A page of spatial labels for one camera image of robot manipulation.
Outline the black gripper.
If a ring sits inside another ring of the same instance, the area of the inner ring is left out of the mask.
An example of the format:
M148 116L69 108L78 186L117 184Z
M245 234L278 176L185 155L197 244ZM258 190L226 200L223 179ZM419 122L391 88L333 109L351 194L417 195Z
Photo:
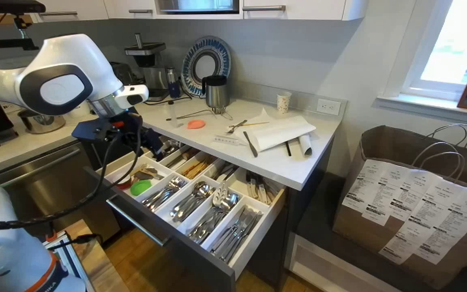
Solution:
M90 143L101 156L114 156L122 150L142 155L143 119L137 113L125 113L117 117L100 117L80 122L72 137Z

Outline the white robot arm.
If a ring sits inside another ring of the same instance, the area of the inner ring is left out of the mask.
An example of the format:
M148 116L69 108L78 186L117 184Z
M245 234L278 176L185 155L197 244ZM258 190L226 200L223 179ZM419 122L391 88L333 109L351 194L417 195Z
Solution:
M112 122L148 98L145 85L124 85L85 35L51 38L28 67L0 70L0 103L43 116L64 116L88 103L100 119ZM0 292L87 291L87 283L17 220L10 195L0 187Z

